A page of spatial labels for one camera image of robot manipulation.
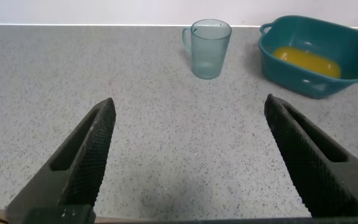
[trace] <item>granite countertop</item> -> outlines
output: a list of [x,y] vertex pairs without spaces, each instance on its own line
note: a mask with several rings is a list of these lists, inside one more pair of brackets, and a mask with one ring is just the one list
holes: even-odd
[[307,217],[263,109],[269,93],[358,157],[358,84],[312,100],[261,74],[235,28],[222,74],[189,68],[181,27],[0,26],[0,208],[97,102],[117,122],[95,205],[136,219]]

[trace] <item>yellow liquid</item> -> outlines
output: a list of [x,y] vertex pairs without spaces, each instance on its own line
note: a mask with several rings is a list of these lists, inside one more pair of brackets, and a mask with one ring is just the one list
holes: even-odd
[[294,47],[279,47],[273,55],[286,62],[331,78],[341,77],[341,68],[336,62],[310,52]]

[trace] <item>white wall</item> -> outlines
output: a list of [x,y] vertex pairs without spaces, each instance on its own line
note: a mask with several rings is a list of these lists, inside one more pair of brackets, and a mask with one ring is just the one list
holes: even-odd
[[0,24],[261,25],[298,14],[358,26],[358,0],[0,0]]

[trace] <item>textured gripper pad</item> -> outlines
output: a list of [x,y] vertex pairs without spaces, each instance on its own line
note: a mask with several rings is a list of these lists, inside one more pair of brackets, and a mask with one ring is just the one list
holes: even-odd
[[[269,95],[265,103],[265,116],[281,152],[290,177],[303,203],[313,217],[335,217],[343,215],[343,210],[352,203],[351,196],[341,188],[334,176],[328,171],[327,164],[313,150],[309,136],[294,123],[297,111],[287,110]],[[324,139],[313,128],[309,135],[324,147]]]

